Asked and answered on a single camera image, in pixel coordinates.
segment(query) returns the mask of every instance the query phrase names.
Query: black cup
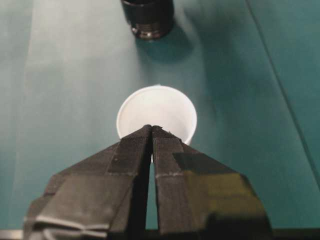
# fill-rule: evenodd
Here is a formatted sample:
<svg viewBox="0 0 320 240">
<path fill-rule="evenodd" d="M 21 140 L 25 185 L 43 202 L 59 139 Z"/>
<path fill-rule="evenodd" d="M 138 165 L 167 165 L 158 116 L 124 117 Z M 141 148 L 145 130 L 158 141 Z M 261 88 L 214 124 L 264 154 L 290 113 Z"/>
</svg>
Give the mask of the black cup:
<svg viewBox="0 0 320 240">
<path fill-rule="evenodd" d="M 121 0 L 133 34 L 152 40 L 168 34 L 174 24 L 173 0 Z"/>
</svg>

